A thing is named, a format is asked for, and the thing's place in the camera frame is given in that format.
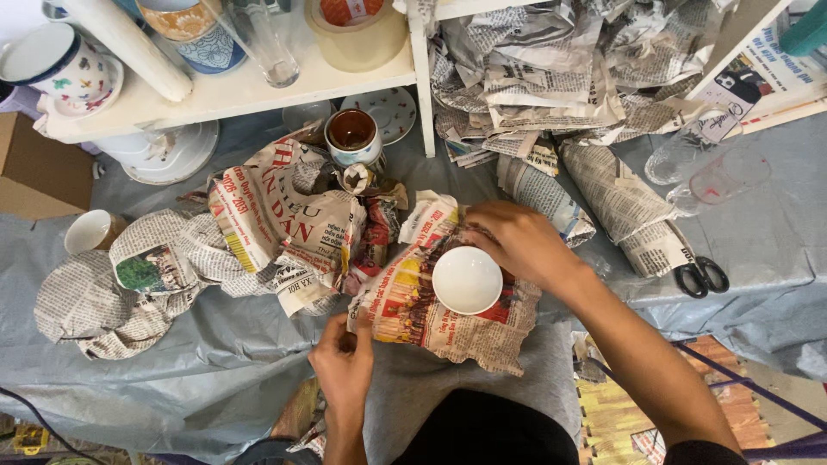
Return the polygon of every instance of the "white ceramic cup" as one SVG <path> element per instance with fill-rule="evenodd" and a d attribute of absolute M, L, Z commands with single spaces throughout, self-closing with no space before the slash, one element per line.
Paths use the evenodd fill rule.
<path fill-rule="evenodd" d="M 107 63 L 72 26 L 52 22 L 3 47 L 0 79 L 67 102 L 96 102 L 112 87 Z"/>
<path fill-rule="evenodd" d="M 500 266 L 476 247 L 457 247 L 442 254 L 433 268 L 433 291 L 449 310 L 464 315 L 490 309 L 503 292 Z"/>
<path fill-rule="evenodd" d="M 127 228 L 127 221 L 106 210 L 92 210 L 74 220 L 63 246 L 71 254 L 88 250 L 109 250 L 115 239 Z"/>

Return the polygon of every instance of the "teal object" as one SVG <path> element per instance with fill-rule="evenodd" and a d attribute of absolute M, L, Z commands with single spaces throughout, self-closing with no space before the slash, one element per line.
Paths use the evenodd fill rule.
<path fill-rule="evenodd" d="M 793 56 L 806 56 L 827 42 L 827 0 L 819 0 L 778 42 Z"/>

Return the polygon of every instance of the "scissor handle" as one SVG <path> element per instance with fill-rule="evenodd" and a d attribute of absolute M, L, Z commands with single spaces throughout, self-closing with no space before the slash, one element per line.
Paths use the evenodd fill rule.
<path fill-rule="evenodd" d="M 686 285 L 684 281 L 686 275 L 689 275 L 695 282 L 695 288 L 697 290 L 692 290 Z M 700 273 L 700 268 L 695 266 L 695 263 L 688 263 L 675 268 L 675 281 L 677 282 L 677 286 L 693 299 L 703 299 L 710 293 L 706 286 L 706 280 Z"/>
<path fill-rule="evenodd" d="M 709 288 L 712 292 L 717 294 L 721 294 L 729 290 L 729 276 L 726 276 L 724 270 L 721 270 L 721 267 L 718 266 L 717 263 L 706 258 L 705 256 L 697 256 L 695 257 L 696 265 L 700 270 L 700 275 L 703 278 L 704 282 L 706 283 L 706 287 Z M 718 279 L 721 281 L 721 285 L 718 286 L 715 284 L 710 278 L 710 270 L 712 270 L 716 275 L 718 275 Z"/>

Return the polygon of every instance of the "tape roll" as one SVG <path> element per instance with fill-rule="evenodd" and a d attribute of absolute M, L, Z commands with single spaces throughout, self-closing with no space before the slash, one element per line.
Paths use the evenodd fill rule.
<path fill-rule="evenodd" d="M 408 22 L 391 0 L 306 0 L 304 20 L 325 61 L 350 73 L 391 61 L 408 35 Z"/>

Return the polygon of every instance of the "glass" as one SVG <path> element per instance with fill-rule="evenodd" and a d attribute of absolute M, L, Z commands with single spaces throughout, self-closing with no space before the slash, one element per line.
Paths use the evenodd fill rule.
<path fill-rule="evenodd" d="M 720 205 L 763 184 L 772 169 L 756 151 L 736 149 L 724 153 L 667 194 L 681 216 L 690 217 Z"/>
<path fill-rule="evenodd" d="M 732 144 L 731 141 L 720 142 L 729 132 L 725 124 L 727 118 L 732 115 L 725 110 L 713 109 L 689 121 L 652 153 L 643 167 L 646 177 L 659 185 L 683 181 L 686 169 L 702 156 L 718 150 L 719 146 Z M 739 124 L 735 127 L 742 131 Z"/>
<path fill-rule="evenodd" d="M 271 17 L 277 12 L 265 0 L 222 0 L 226 15 L 216 14 L 220 10 L 212 2 L 203 3 L 261 67 L 270 86 L 280 89 L 296 82 L 299 64 L 279 40 Z"/>

